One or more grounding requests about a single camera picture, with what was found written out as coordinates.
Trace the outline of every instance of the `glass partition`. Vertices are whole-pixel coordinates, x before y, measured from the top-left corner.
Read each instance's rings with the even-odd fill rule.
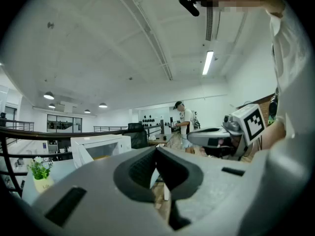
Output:
[[[47,115],[47,132],[81,133],[82,118]]]

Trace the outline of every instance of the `potted plant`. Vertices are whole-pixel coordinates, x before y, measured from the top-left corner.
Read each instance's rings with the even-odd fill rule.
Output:
[[[44,163],[43,158],[39,156],[35,157],[28,165],[28,169],[33,173],[35,189],[39,193],[42,193],[54,184],[53,179],[49,175],[52,166],[53,163]]]

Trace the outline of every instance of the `man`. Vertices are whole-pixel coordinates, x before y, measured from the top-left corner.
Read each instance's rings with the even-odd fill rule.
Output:
[[[197,0],[208,7],[263,7],[271,17],[270,31],[273,45],[275,73],[279,88],[279,103],[276,121],[262,134],[262,149],[269,149],[284,137],[295,132],[281,104],[281,92],[296,78],[299,72],[310,66],[313,60],[311,43],[304,33],[296,15],[284,0]],[[259,150],[258,143],[251,145],[252,152]]]
[[[181,112],[181,123],[177,123],[175,126],[181,127],[183,147],[185,148],[185,152],[195,154],[195,151],[193,150],[193,144],[187,140],[187,134],[193,131],[193,114],[190,109],[185,108],[181,101],[176,102],[174,109],[177,109],[179,112]]]

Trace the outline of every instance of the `wall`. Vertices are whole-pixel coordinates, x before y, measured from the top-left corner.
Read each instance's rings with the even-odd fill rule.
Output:
[[[169,115],[169,107],[156,108],[156,109],[147,109],[139,111],[139,120],[143,121],[143,119],[154,119],[154,122],[145,122],[145,124],[155,126],[157,123],[160,124],[161,120],[164,120],[164,123],[170,123],[170,115]],[[159,130],[160,128],[150,129],[150,132],[154,132]],[[165,134],[170,134],[171,129],[168,126],[164,126]]]
[[[65,117],[75,117],[75,118],[82,118],[82,132],[87,133],[87,132],[94,132],[94,126],[96,122],[96,117],[89,117],[89,116],[77,116],[74,114],[68,114],[68,113],[52,113],[52,112],[46,112],[45,110],[37,110],[33,109],[32,110],[34,118],[34,131],[37,132],[47,132],[47,114],[49,115],[60,115],[60,116],[65,116]]]
[[[6,106],[17,108],[22,95],[13,89],[9,89],[8,96],[6,98]]]
[[[33,115],[33,106],[29,101],[22,97],[20,100],[20,108],[17,111],[17,120],[20,121],[34,121],[35,116]]]
[[[154,82],[150,86],[132,85],[112,94],[106,104],[114,109],[136,109],[145,106],[228,94],[225,79]]]
[[[9,89],[0,85],[0,113],[5,112],[5,103]]]
[[[131,110],[131,122],[132,123],[139,122],[139,112],[138,112],[138,110],[135,110],[135,109]]]
[[[273,94],[277,80],[271,56],[270,17],[262,13],[252,33],[251,42],[244,50],[239,69],[228,76],[230,101],[235,107]]]
[[[200,127],[221,126],[223,118],[235,111],[229,104],[228,95],[208,97],[205,99],[185,100],[185,107],[197,111]]]
[[[129,110],[113,110],[98,115],[95,126],[128,126],[131,121]]]
[[[79,116],[75,114],[50,112],[41,109],[34,109],[28,100],[24,97],[21,99],[20,109],[18,109],[18,120],[20,121],[33,121],[34,131],[36,132],[47,132],[47,114],[49,115],[60,115],[65,117],[82,118],[82,132],[94,132],[94,126],[96,123],[96,117],[90,116]]]
[[[0,66],[0,85],[7,87],[9,89],[16,90],[15,86],[12,84],[10,79],[7,77],[7,75],[5,74],[5,72],[1,66]]]

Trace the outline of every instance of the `white flower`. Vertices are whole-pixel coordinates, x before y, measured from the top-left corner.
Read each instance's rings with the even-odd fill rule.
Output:
[[[34,161],[37,162],[37,163],[42,163],[43,162],[43,158],[37,156],[34,158]]]

